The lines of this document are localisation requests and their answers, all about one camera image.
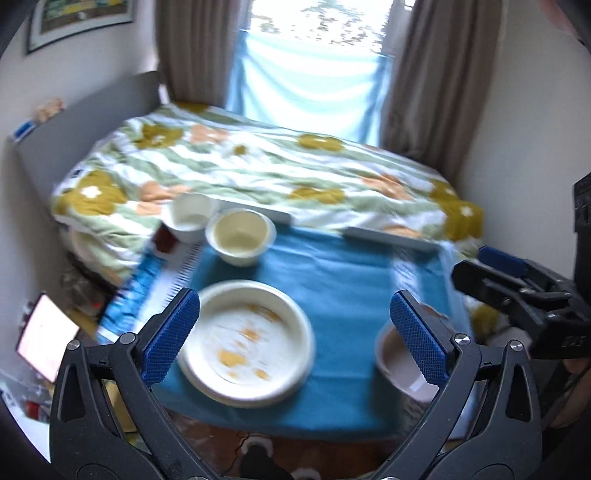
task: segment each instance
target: white plate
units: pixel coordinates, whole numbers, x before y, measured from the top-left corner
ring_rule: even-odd
[[[178,355],[187,379],[233,407],[279,402],[306,380],[314,335],[301,308],[276,288],[249,280],[199,292],[199,320]]]

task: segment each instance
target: framed picture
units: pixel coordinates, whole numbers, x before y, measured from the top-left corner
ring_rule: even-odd
[[[40,0],[31,14],[28,53],[95,28],[134,20],[135,0]]]

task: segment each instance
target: blue curtain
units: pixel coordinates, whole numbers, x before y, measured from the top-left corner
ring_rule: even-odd
[[[392,59],[241,31],[227,109],[252,120],[378,144]]]

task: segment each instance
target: bed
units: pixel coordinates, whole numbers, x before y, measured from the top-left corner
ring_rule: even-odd
[[[298,226],[453,242],[467,256],[478,248],[482,209],[433,169],[207,105],[162,105],[159,86],[156,72],[121,80],[16,147],[69,249],[110,283],[137,267],[162,205],[190,190],[277,208]]]

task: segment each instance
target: cream bowl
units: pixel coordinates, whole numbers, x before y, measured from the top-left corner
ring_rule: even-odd
[[[221,259],[236,267],[249,267],[273,244],[277,230],[261,213],[232,209],[212,218],[205,234]]]

